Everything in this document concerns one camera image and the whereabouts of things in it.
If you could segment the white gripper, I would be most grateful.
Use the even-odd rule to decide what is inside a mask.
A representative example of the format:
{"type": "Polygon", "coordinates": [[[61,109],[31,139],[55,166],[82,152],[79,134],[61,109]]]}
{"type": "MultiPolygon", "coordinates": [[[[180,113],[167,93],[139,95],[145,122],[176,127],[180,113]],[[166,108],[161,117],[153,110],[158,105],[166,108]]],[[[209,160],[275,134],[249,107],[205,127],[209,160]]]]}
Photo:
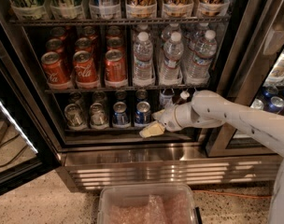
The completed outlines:
{"type": "Polygon", "coordinates": [[[162,135],[165,129],[169,132],[176,132],[179,130],[178,123],[175,116],[176,107],[169,106],[165,110],[160,110],[152,114],[154,120],[142,131],[139,132],[139,135],[142,138],[148,138],[152,136],[162,135]]]}

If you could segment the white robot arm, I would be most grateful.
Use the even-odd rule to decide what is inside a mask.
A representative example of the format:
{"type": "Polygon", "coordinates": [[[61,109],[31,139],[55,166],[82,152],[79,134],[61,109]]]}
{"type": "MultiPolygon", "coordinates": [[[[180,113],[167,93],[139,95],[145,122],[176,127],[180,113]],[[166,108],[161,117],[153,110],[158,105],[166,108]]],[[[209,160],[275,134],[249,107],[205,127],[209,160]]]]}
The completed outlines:
{"type": "Polygon", "coordinates": [[[229,124],[283,158],[277,172],[268,224],[284,224],[284,117],[230,102],[213,91],[197,91],[182,105],[170,105],[154,114],[143,138],[185,128],[216,128],[229,124]]]}

